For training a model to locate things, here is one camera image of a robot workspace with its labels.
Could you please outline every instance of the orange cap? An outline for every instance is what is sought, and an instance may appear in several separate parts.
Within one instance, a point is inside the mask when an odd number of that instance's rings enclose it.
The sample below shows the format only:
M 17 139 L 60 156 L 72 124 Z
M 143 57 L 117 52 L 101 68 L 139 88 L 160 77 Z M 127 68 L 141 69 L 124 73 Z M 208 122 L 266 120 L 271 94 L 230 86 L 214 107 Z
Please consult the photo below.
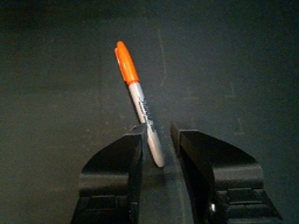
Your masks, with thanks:
M 124 42 L 116 42 L 116 61 L 127 85 L 139 82 L 136 67 Z

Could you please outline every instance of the orange marker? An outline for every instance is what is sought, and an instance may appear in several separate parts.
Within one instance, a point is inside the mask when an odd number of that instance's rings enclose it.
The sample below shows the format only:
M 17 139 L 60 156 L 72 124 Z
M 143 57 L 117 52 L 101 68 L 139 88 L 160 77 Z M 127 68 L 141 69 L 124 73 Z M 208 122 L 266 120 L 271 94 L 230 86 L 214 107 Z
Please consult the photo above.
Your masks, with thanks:
M 164 166 L 162 144 L 155 130 L 154 118 L 145 104 L 144 92 L 139 83 L 136 68 L 127 47 L 121 41 L 116 43 L 116 60 L 125 84 L 135 103 L 135 109 L 141 123 L 147 124 L 147 142 L 154 155 L 154 161 L 159 167 Z

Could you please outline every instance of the marker barrel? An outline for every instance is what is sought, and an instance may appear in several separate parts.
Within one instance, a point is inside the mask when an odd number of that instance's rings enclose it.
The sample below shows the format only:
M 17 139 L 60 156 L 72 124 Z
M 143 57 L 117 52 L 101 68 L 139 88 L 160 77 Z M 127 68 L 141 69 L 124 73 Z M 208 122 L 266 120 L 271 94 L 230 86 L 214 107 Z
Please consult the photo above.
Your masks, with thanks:
M 155 130 L 155 123 L 145 104 L 144 92 L 139 82 L 128 86 L 129 93 L 135 103 L 135 109 L 140 123 L 147 124 L 147 142 L 154 155 L 154 161 L 159 167 L 164 166 L 164 155 L 162 152 L 162 144 Z

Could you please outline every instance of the black plastic part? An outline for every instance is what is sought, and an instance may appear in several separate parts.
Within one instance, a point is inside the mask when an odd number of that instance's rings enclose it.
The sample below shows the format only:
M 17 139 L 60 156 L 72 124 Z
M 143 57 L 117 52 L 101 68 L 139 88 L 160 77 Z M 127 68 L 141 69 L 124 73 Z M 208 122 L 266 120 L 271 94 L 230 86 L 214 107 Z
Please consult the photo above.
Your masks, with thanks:
M 258 161 L 239 148 L 198 130 L 171 126 L 195 223 L 282 223 L 263 189 Z
M 137 223 L 144 146 L 141 124 L 87 162 L 71 224 Z

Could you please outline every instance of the dark background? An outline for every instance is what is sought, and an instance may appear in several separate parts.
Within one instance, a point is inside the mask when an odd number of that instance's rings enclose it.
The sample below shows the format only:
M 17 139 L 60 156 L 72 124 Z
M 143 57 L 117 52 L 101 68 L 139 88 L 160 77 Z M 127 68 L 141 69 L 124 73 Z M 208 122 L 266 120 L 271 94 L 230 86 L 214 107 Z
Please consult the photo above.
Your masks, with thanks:
M 1 1 L 0 223 L 69 223 L 83 165 L 139 124 L 119 40 L 167 162 L 145 153 L 140 223 L 192 223 L 171 121 L 256 158 L 296 223 L 298 16 L 296 1 Z

